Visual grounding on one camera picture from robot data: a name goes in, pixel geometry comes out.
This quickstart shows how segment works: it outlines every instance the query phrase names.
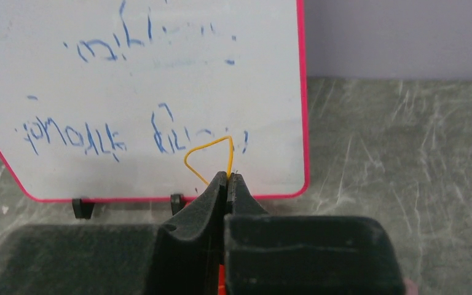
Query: black stand foot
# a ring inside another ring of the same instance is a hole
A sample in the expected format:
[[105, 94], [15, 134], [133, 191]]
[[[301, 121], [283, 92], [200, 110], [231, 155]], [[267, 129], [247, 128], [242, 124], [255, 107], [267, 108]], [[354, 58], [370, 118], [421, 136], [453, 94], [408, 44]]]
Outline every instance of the black stand foot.
[[75, 218], [91, 219], [95, 203], [83, 202], [82, 199], [73, 199], [71, 201], [71, 205], [73, 206], [73, 213], [75, 214]]
[[171, 211], [173, 215], [178, 213], [186, 206], [186, 201], [184, 200], [183, 194], [174, 194], [171, 195]]

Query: whiteboard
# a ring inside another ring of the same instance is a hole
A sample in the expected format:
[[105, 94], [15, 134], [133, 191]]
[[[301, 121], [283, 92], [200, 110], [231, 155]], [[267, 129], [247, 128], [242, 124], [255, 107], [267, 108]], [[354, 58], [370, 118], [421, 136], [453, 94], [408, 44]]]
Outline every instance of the whiteboard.
[[[0, 156], [38, 201], [194, 198], [234, 138], [257, 198], [309, 183], [302, 0], [0, 0]], [[206, 179], [227, 141], [193, 153]]]

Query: gray wall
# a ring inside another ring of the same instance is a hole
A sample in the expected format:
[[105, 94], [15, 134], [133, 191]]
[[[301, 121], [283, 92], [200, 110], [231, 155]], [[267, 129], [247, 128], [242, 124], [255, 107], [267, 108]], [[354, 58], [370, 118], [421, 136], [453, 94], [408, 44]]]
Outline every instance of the gray wall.
[[305, 0], [311, 76], [472, 79], [472, 0]]

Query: pink whiteboard frame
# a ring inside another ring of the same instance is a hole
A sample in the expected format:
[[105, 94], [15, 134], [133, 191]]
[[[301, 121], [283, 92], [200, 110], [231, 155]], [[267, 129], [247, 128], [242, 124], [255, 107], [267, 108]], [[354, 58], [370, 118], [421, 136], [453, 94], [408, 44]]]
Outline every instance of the pink whiteboard frame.
[[[304, 0], [296, 0], [297, 2], [297, 29], [298, 29], [298, 39], [299, 39], [299, 75], [301, 79], [301, 108], [302, 108], [302, 121], [303, 121], [303, 160], [304, 160], [304, 172], [305, 172], [305, 183], [303, 187], [293, 194], [288, 195], [254, 195], [256, 199], [286, 199], [286, 198], [293, 198], [303, 194], [310, 185], [310, 157], [309, 157], [309, 115], [308, 115], [308, 108], [307, 108], [307, 64], [306, 64], [306, 52], [305, 52], [305, 13], [304, 13]], [[0, 151], [0, 158], [6, 168], [10, 171], [12, 176], [15, 179], [15, 182], [21, 189], [21, 191], [37, 202], [43, 203], [63, 203], [63, 202], [71, 202], [71, 199], [39, 199], [32, 196], [28, 191], [26, 191], [25, 187], [17, 178], [17, 175], [14, 173], [8, 161], [4, 158], [2, 152]], [[86, 202], [96, 202], [96, 203], [108, 203], [108, 202], [148, 202], [148, 201], [169, 201], [170, 197], [140, 197], [140, 198], [108, 198], [108, 199], [101, 199], [101, 198], [89, 198], [85, 199]], [[195, 197], [185, 197], [187, 201], [192, 201]]]

